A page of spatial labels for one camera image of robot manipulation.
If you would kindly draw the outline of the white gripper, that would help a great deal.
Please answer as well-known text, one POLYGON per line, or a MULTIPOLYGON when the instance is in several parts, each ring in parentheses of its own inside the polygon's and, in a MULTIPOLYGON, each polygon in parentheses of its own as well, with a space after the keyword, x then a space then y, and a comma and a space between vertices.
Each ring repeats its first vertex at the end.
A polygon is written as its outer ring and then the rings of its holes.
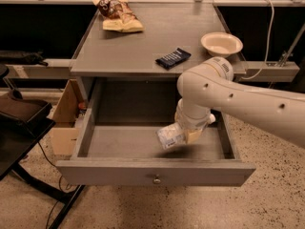
POLYGON ((174 120, 186 130, 185 140, 187 144, 190 144, 200 138, 202 130, 215 122, 215 116, 209 108, 181 98, 176 106, 174 120))

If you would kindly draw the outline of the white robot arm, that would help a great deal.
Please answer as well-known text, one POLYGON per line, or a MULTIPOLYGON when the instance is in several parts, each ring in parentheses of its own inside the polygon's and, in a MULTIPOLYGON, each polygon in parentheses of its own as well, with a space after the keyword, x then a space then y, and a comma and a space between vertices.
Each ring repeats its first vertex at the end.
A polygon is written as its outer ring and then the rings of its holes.
POLYGON ((201 130, 210 110, 217 110, 304 148, 305 95, 235 83, 233 76, 222 57, 183 72, 177 80, 176 121, 187 131, 201 130))

